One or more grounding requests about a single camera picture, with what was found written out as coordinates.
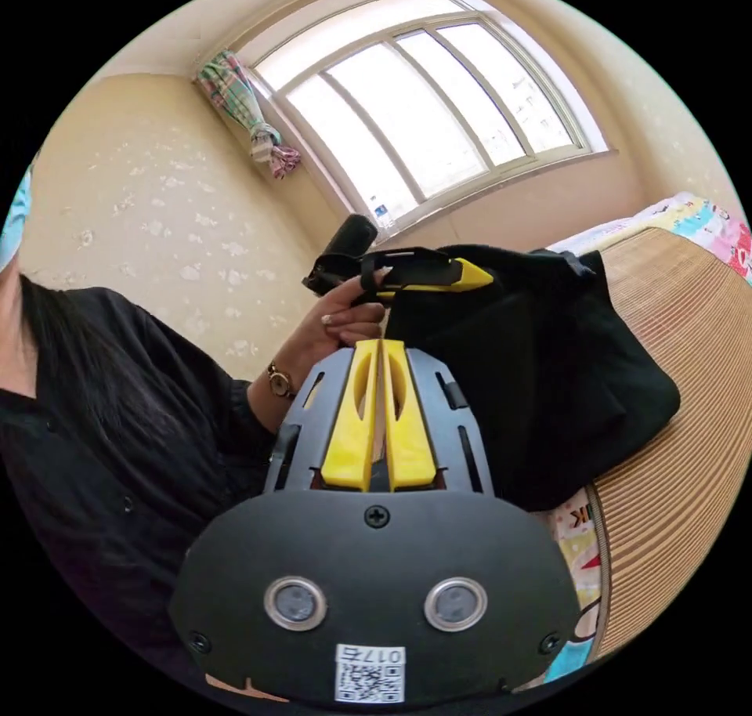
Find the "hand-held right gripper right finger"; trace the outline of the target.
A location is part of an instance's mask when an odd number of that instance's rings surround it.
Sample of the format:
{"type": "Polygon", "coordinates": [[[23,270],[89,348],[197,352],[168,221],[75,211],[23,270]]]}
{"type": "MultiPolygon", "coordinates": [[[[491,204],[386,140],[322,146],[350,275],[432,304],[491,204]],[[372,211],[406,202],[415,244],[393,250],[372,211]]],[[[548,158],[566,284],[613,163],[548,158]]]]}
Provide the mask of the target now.
{"type": "Polygon", "coordinates": [[[389,488],[405,491],[430,487],[436,478],[436,464],[405,345],[385,339],[381,354],[389,488]]]}

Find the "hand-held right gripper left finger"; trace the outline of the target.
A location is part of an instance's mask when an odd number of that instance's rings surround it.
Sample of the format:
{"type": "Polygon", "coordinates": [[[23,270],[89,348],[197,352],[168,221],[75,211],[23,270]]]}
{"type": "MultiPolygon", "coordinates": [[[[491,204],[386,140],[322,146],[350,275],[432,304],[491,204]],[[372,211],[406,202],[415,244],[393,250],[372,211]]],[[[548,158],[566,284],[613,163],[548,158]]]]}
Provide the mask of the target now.
{"type": "Polygon", "coordinates": [[[367,489],[371,482],[380,341],[347,348],[348,363],[331,438],[320,469],[328,488],[367,489]]]}

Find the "person's left hand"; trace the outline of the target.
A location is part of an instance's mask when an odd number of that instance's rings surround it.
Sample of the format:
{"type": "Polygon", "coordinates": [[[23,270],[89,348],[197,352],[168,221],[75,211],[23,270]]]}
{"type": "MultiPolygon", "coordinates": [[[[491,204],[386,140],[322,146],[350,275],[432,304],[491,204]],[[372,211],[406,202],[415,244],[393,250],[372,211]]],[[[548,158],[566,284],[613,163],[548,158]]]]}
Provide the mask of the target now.
{"type": "Polygon", "coordinates": [[[381,336],[386,309],[364,295],[358,277],[342,281],[317,300],[281,346],[274,363],[294,387],[305,381],[316,363],[342,346],[381,336]]]}

